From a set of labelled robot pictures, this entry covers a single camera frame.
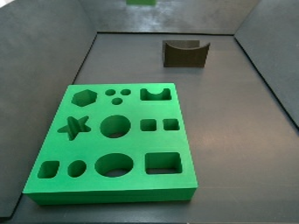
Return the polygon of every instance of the gray wall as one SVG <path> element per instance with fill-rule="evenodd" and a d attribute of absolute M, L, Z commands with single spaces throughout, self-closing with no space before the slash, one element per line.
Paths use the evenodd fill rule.
<path fill-rule="evenodd" d="M 0 9 L 0 21 L 0 217 L 7 217 L 97 32 L 78 0 L 15 1 Z"/>
<path fill-rule="evenodd" d="M 299 1 L 263 0 L 235 37 L 299 126 Z"/>
<path fill-rule="evenodd" d="M 259 0 L 157 0 L 157 6 L 126 0 L 81 0 L 98 32 L 235 34 Z"/>

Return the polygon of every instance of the green foam block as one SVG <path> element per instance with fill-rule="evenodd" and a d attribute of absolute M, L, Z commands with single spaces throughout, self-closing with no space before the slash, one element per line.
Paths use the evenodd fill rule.
<path fill-rule="evenodd" d="M 157 0 L 126 0 L 126 4 L 155 5 Z"/>
<path fill-rule="evenodd" d="M 59 205 L 190 200 L 197 188 L 175 85 L 70 86 L 23 193 Z"/>

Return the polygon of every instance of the rectangular hole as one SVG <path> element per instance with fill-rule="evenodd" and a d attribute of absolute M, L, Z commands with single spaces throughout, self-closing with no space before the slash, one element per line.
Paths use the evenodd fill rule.
<path fill-rule="evenodd" d="M 179 130 L 181 125 L 178 119 L 163 119 L 163 129 L 165 130 Z"/>
<path fill-rule="evenodd" d="M 153 94 L 146 88 L 141 89 L 142 101 L 170 101 L 173 99 L 171 89 L 165 88 L 159 94 Z"/>
<path fill-rule="evenodd" d="M 59 171 L 59 161 L 46 161 L 42 163 L 42 168 L 38 174 L 39 179 L 53 179 Z"/>
<path fill-rule="evenodd" d="M 178 152 L 157 152 L 145 155 L 147 174 L 175 174 L 183 172 L 182 158 Z"/>
<path fill-rule="evenodd" d="M 142 131 L 157 131 L 157 120 L 145 119 L 141 121 L 141 130 Z"/>

